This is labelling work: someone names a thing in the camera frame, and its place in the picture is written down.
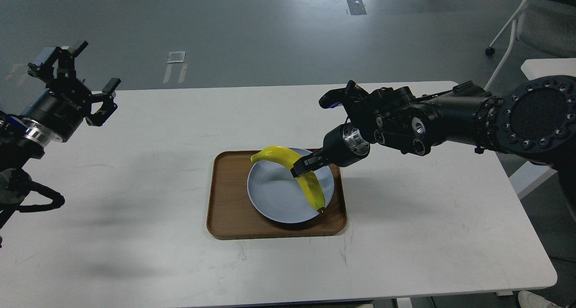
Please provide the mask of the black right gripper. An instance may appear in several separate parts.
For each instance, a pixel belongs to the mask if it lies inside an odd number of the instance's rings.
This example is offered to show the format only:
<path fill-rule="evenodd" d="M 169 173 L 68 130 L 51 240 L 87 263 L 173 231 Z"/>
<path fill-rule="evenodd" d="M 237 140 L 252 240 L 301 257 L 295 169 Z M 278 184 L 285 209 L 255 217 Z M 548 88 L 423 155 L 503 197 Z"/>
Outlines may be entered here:
<path fill-rule="evenodd" d="M 369 155 L 370 143 L 351 123 L 338 125 L 323 139 L 323 146 L 293 163 L 290 172 L 294 178 L 319 170 L 331 164 L 348 167 Z"/>

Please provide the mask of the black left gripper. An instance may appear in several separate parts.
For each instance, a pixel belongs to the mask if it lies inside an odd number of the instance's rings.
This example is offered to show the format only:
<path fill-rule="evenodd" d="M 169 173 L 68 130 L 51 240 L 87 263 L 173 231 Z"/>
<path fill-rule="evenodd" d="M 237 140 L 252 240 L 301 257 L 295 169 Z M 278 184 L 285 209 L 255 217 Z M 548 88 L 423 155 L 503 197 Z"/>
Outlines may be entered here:
<path fill-rule="evenodd" d="M 46 46 L 27 74 L 46 84 L 46 89 L 21 114 L 52 131 L 59 142 L 68 142 L 84 118 L 90 126 L 102 126 L 117 110 L 114 101 L 120 78 L 111 78 L 102 91 L 92 91 L 77 78 L 75 58 L 89 45 L 78 41 L 72 46 Z M 90 114 L 93 103 L 101 107 Z"/>

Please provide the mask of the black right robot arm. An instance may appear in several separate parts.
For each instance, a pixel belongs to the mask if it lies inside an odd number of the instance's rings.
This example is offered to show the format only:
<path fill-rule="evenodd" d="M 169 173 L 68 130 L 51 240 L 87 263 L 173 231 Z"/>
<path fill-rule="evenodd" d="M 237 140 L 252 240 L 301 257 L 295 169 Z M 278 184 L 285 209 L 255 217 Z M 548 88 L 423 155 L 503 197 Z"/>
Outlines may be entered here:
<path fill-rule="evenodd" d="M 331 164 L 347 167 L 368 156 L 372 144 L 426 156 L 451 141 L 513 154 L 558 172 L 575 214 L 576 81 L 551 75 L 495 96 L 472 82 L 415 97 L 408 87 L 369 93 L 353 80 L 319 99 L 324 109 L 344 107 L 348 122 L 325 135 L 322 148 L 296 160 L 293 177 Z"/>

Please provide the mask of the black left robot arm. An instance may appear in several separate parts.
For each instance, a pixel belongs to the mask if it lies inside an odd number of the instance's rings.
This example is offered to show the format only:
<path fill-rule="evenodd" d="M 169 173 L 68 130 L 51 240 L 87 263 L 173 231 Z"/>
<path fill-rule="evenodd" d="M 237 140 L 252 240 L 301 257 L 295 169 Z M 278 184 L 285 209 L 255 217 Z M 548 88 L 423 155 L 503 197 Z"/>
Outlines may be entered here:
<path fill-rule="evenodd" d="M 23 170 L 31 159 L 40 159 L 51 141 L 65 143 L 81 122 L 102 126 L 117 110 L 115 91 L 121 79 L 112 78 L 98 93 L 78 79 L 75 60 L 88 46 L 47 46 L 27 74 L 45 83 L 45 90 L 20 115 L 1 113 L 0 225 L 15 212 L 55 210 L 65 203 L 63 195 L 33 181 Z"/>

